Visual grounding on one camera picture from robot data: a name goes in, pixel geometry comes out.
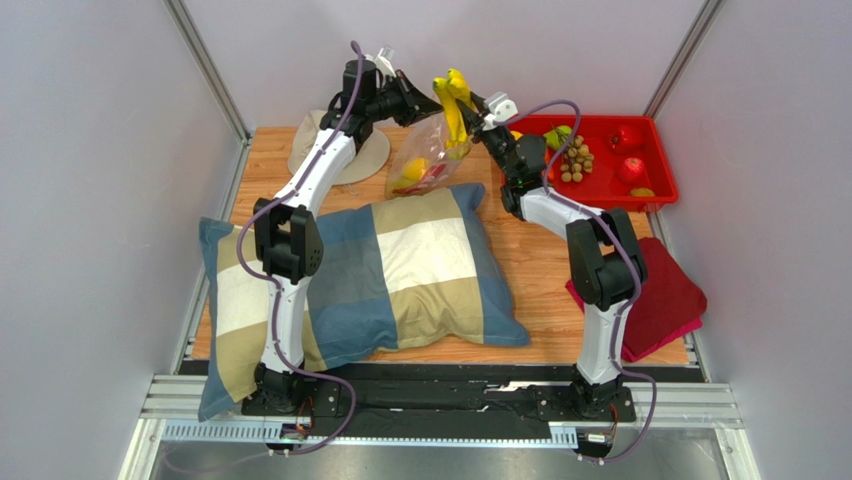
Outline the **yellow banana bunch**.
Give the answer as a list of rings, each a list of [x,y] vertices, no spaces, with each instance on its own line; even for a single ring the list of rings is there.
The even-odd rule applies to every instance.
[[[472,92],[465,76],[455,68],[449,68],[445,77],[435,78],[432,88],[442,105],[448,128],[449,139],[445,141],[447,156],[461,161],[469,154],[471,144],[458,102],[475,110]]]

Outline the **clear zip top bag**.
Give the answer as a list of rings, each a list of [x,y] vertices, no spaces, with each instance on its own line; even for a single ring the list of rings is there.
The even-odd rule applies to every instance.
[[[469,155],[469,140],[452,140],[445,116],[416,124],[398,148],[385,183],[393,199],[426,193],[444,186]]]

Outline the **yellow lemon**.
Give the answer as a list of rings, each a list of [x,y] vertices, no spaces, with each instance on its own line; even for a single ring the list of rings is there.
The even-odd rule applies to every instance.
[[[402,170],[402,176],[418,179],[418,182],[424,177],[429,168],[429,162],[423,158],[415,158],[408,161]]]

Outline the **red chili pepper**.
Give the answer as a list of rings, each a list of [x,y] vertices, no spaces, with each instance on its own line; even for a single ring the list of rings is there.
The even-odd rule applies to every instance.
[[[406,196],[412,195],[426,189],[432,188],[435,186],[440,180],[445,179],[446,165],[445,164],[434,164],[429,166],[428,171],[415,186],[412,186],[405,195],[398,196]]]

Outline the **brown longan cluster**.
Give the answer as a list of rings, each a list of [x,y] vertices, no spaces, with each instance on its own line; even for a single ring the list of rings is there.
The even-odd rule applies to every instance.
[[[594,170],[595,155],[582,135],[577,135],[562,154],[560,178],[565,183],[581,183]]]

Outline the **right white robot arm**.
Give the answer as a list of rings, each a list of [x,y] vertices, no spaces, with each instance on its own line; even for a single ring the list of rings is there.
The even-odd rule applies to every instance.
[[[505,93],[487,99],[472,95],[454,104],[468,136],[485,146],[504,175],[504,209],[567,244],[571,281],[584,304],[581,354],[568,404],[579,418],[606,414],[627,391],[621,356],[626,320],[647,278],[629,215],[559,194],[548,179],[559,156],[549,154],[541,135],[511,133],[510,125],[523,117]]]

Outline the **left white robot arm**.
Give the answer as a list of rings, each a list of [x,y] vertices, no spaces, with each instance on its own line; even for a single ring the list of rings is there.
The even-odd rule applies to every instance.
[[[304,162],[273,198],[256,201],[251,218],[255,254],[271,296],[266,343],[254,373],[265,407],[291,414],[305,402],[304,308],[324,255],[316,215],[334,180],[375,123],[391,119],[406,127],[441,110],[402,71],[374,59],[351,60]]]

